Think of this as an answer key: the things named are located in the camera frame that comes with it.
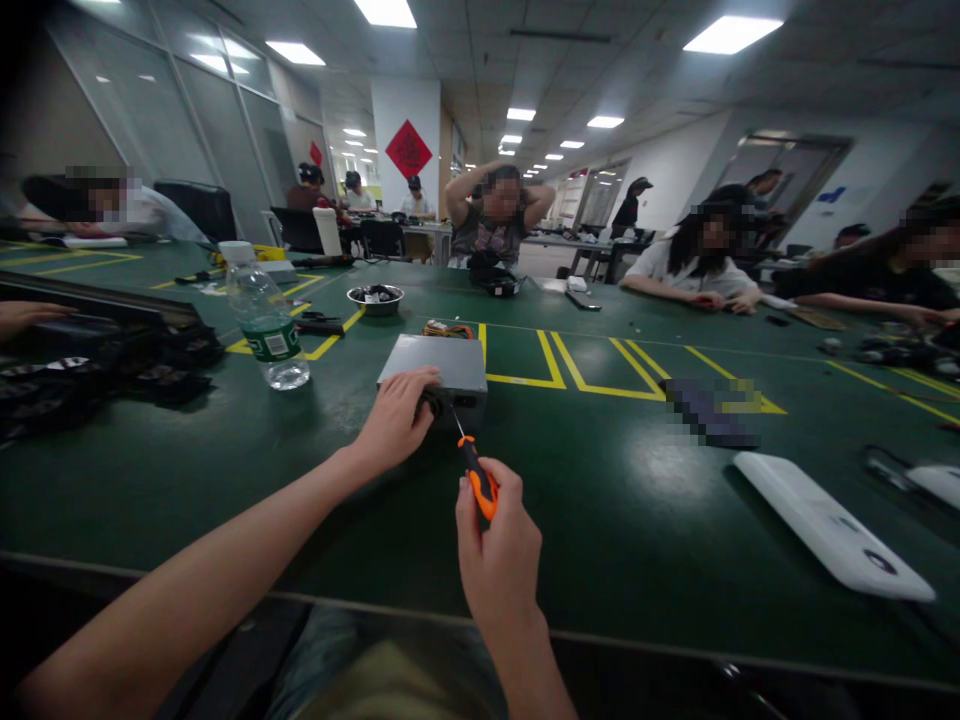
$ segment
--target orange screwdriver handle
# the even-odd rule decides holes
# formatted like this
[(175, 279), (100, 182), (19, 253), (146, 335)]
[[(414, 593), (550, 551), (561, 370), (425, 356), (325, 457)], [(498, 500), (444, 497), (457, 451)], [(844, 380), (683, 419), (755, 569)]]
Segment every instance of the orange screwdriver handle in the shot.
[(497, 514), (497, 495), (500, 492), (500, 486), (480, 467), (477, 446), (474, 445), (472, 437), (465, 435), (460, 438), (457, 447), (463, 450), (463, 456), (467, 459), (467, 477), (473, 485), (473, 494), (477, 498), (480, 512), (488, 521), (493, 520), (493, 516)]

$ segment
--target plastic water bottle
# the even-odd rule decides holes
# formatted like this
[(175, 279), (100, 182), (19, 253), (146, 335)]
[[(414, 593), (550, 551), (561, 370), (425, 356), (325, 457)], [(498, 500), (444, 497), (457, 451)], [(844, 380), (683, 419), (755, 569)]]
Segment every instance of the plastic water bottle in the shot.
[(227, 269), (227, 300), (240, 324), (267, 384), (292, 390), (310, 379), (310, 366), (300, 349), (297, 328), (280, 288), (257, 264), (248, 242), (219, 245)]

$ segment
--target ceiling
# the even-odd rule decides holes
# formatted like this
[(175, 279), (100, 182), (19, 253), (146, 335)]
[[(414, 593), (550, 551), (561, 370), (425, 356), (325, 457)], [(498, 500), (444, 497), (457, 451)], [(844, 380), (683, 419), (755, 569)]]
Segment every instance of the ceiling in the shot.
[[(500, 138), (516, 134), (520, 169), (545, 164), (550, 175), (734, 106), (960, 125), (957, 0), (408, 0), (416, 30), (371, 26), (349, 0), (217, 2), (248, 39), (299, 40), (324, 59), (323, 68), (290, 67), (319, 83), (334, 152), (349, 149), (344, 127), (375, 142), (373, 74), (439, 78), (467, 162), (495, 159)], [(224, 20), (209, 0), (193, 4)], [(682, 52), (723, 14), (786, 22), (736, 55)], [(507, 120), (511, 106), (537, 115)], [(588, 128), (595, 115), (626, 121)], [(563, 140), (585, 145), (560, 149)]]

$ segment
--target white pillar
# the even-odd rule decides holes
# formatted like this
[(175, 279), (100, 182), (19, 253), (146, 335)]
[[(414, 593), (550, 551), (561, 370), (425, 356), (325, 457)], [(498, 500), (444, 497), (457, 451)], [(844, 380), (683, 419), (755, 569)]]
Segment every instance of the white pillar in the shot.
[(432, 153), (420, 171), (420, 182), (424, 195), (434, 207), (438, 207), (442, 190), (439, 187), (440, 163), (450, 162), (450, 158), (439, 159), (440, 81), (375, 75), (370, 78), (370, 91), (384, 211), (398, 210), (400, 203), (410, 194), (407, 178), (387, 156), (387, 146), (407, 120)]

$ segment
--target green workbench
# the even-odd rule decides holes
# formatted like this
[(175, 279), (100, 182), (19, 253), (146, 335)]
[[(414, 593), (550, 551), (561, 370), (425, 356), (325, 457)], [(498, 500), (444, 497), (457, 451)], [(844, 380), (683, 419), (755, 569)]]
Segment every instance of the green workbench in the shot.
[[(656, 394), (664, 376), (749, 379), (761, 452), (797, 462), (938, 593), (937, 622), (960, 637), (960, 524), (868, 476), (875, 443), (914, 460), (960, 464), (952, 388), (816, 350), (843, 333), (793, 322), (708, 315), (595, 286), (599, 313), (528, 281), (509, 300), (466, 273), (387, 263), (303, 273), (291, 299), (353, 320), (337, 341), (306, 338), (312, 382), (263, 382), (226, 299), (171, 286), (204, 267), (195, 246), (111, 254), (0, 248), (0, 269), (193, 302), (230, 347), (215, 389), (182, 410), (117, 400), (86, 426), (0, 452), (4, 557), (147, 572), (291, 482), (356, 437), (398, 333), (430, 318), (485, 339), (489, 400), (481, 452), (524, 478), (543, 532), (539, 601), (561, 636), (657, 651), (960, 688), (960, 659), (903, 605), (836, 582), (731, 465)], [(400, 315), (355, 318), (345, 296), (386, 282)], [(428, 435), (401, 468), (348, 500), (278, 584), (385, 612), (463, 618), (454, 503), (455, 437)]]

